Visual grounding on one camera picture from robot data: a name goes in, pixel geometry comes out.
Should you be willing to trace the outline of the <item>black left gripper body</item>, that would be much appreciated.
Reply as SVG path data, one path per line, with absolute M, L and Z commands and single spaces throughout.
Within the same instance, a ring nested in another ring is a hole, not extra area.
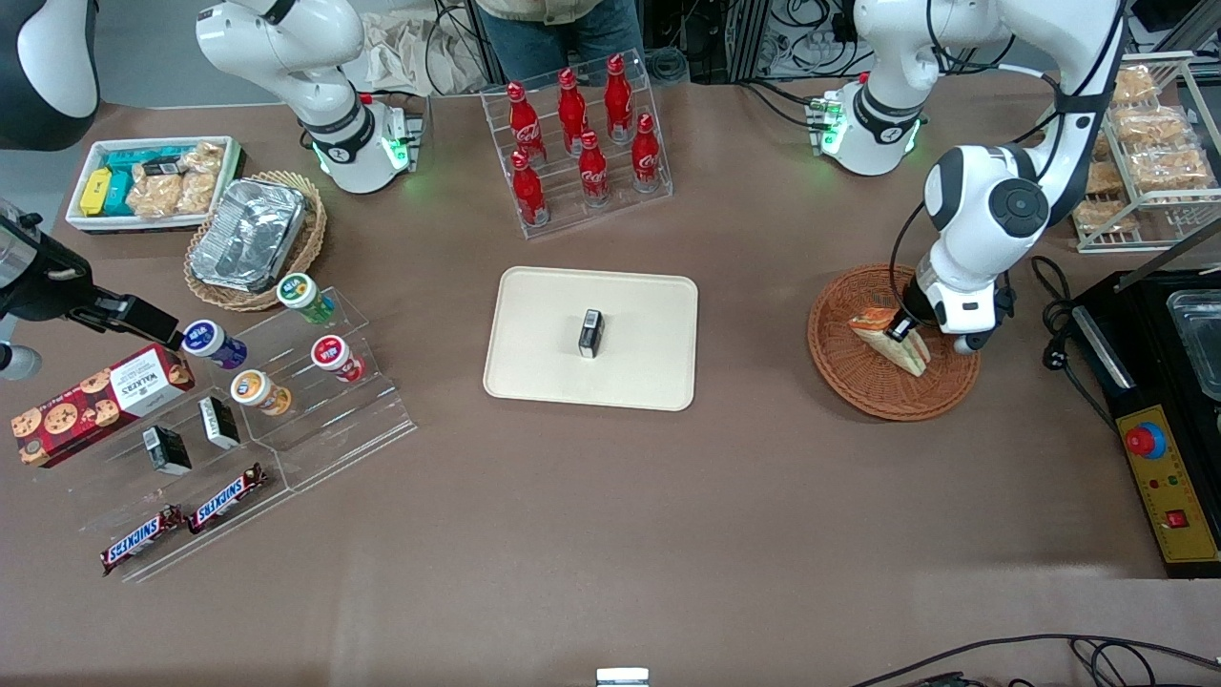
M 927 286 L 935 286 L 937 277 L 935 270 L 917 270 L 904 288 L 901 314 L 910 326 L 921 325 L 941 329 L 941 314 L 926 292 Z

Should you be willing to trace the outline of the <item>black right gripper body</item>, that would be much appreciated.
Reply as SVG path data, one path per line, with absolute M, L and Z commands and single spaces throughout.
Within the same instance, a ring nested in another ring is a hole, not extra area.
M 46 322 L 88 312 L 96 301 L 92 265 L 77 254 L 39 254 L 13 286 L 2 288 L 1 314 Z

